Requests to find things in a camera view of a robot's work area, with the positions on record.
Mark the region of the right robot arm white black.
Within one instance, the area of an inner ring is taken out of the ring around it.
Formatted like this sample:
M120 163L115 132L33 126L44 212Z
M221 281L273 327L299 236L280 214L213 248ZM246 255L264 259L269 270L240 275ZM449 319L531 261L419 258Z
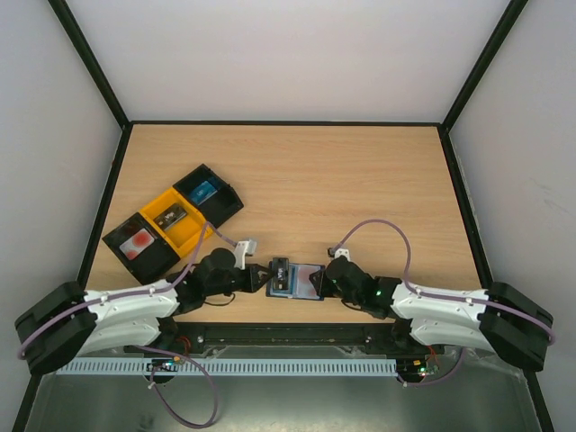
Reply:
M370 316L394 319L393 344L409 353L422 346L483 350L523 370L540 372L553 341L553 317L507 283L452 291L371 276L344 256L309 277L321 297L339 298Z

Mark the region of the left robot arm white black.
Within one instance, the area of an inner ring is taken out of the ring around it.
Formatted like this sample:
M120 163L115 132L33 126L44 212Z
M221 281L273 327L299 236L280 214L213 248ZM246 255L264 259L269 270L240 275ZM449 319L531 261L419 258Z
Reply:
M162 321L198 310L212 296L255 293L271 277L269 268L219 247L138 287L92 291L76 281L63 283L16 319L17 356L32 374L48 374L96 351L151 347L162 338Z

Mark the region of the blue leather card holder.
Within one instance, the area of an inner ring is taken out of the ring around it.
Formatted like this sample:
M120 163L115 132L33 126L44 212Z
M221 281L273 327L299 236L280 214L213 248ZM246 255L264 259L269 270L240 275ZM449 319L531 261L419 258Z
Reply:
M324 298L317 294L316 288L311 282L311 275L324 270L324 265L294 264L288 265L288 288L277 290L271 280L266 286L266 296L272 298L285 298L303 301L323 301Z

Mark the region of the black VIP card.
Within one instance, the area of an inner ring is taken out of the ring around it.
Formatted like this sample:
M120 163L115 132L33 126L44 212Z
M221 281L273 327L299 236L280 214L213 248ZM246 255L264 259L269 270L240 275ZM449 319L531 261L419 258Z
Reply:
M271 289L273 291L286 292L289 289L289 259L286 257L274 257L271 262L273 278Z

